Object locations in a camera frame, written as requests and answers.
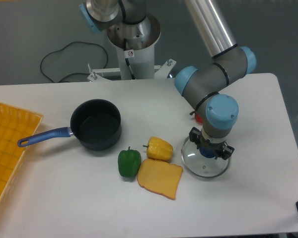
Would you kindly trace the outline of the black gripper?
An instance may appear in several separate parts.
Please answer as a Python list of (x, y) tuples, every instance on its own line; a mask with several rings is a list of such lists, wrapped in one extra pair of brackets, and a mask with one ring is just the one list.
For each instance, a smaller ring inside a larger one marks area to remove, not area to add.
[(192, 127), (192, 129), (190, 130), (189, 140), (196, 145), (197, 149), (203, 148), (204, 150), (206, 149), (209, 151), (213, 151), (215, 152), (216, 157), (223, 160), (229, 159), (234, 152), (234, 148), (232, 146), (224, 144), (226, 141), (226, 137), (204, 137), (203, 135), (200, 135), (200, 130), (196, 127)]

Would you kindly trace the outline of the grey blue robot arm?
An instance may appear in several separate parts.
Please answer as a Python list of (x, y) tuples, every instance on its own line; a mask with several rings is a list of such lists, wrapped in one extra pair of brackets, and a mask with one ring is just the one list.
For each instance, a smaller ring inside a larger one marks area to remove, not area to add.
[[(185, 2), (213, 60), (205, 70), (193, 66), (182, 69), (174, 85), (203, 120), (189, 139), (207, 158), (229, 159), (234, 149), (226, 142), (237, 120), (238, 104), (221, 90), (251, 73), (255, 54), (239, 47), (214, 0)], [(79, 9), (90, 30), (106, 31), (116, 48), (120, 75), (127, 79), (154, 77), (154, 45), (161, 30), (157, 19), (147, 12), (144, 0), (86, 0)]]

